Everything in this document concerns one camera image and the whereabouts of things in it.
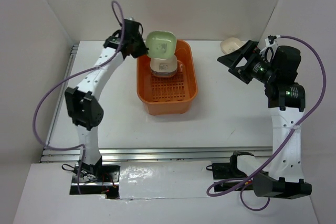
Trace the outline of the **green plate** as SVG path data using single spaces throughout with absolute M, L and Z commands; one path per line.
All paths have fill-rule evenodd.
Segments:
M 177 39 L 172 32 L 156 30 L 147 35 L 145 44 L 149 58 L 170 59 L 175 53 Z

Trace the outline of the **pink-brown plate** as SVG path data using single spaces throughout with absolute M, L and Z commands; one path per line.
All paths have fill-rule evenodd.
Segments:
M 174 75 L 176 75 L 175 73 L 173 74 L 158 74 L 158 73 L 152 73 L 152 76 L 156 77 L 156 78 L 172 78 Z

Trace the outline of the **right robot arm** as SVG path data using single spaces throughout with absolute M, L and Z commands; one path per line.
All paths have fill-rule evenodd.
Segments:
M 296 82 L 301 52 L 291 46 L 279 46 L 276 40 L 259 49 L 258 42 L 228 38 L 221 42 L 223 56 L 217 60 L 245 84 L 253 79 L 265 87 L 272 121 L 272 156 L 268 170 L 251 153 L 235 152 L 229 173 L 252 179 L 258 197 L 296 199 L 309 196 L 312 186 L 304 180 L 301 168 L 301 127 L 298 124 L 306 108 L 306 92 Z

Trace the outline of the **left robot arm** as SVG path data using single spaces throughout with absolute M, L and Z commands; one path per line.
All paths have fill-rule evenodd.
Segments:
M 79 143 L 84 145 L 79 170 L 93 182 L 103 177 L 104 170 L 98 145 L 98 125 L 104 116 L 99 98 L 113 72 L 128 55 L 138 58 L 148 53 L 142 33 L 140 22 L 125 19 L 122 29 L 104 42 L 93 70 L 76 87 L 65 90 L 68 115 L 76 126 Z

